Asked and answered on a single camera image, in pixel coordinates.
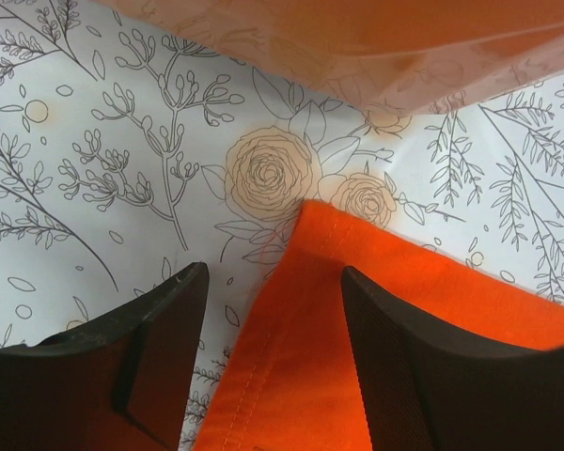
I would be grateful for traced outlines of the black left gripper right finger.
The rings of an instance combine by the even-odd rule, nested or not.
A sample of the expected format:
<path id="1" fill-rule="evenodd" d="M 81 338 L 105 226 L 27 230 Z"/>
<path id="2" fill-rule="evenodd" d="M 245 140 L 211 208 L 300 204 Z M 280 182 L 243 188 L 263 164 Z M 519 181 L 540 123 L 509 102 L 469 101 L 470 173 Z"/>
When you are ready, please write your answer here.
<path id="1" fill-rule="evenodd" d="M 341 291 L 374 449 L 564 450 L 564 345 L 474 334 L 353 267 Z"/>

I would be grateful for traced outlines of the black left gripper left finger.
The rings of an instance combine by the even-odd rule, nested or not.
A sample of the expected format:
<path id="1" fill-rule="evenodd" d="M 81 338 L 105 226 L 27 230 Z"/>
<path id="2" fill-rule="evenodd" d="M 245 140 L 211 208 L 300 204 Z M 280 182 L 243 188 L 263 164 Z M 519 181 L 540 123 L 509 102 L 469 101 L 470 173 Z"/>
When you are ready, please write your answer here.
<path id="1" fill-rule="evenodd" d="M 210 275 L 193 263 L 36 346 L 0 349 L 0 450 L 175 450 Z"/>

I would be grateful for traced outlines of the orange t shirt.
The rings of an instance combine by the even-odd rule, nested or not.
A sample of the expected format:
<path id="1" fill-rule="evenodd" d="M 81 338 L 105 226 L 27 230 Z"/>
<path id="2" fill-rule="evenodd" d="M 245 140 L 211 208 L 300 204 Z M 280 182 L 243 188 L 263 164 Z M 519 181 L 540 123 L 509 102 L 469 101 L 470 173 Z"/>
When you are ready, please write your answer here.
<path id="1" fill-rule="evenodd" d="M 564 450 L 564 307 L 302 206 L 198 450 Z"/>

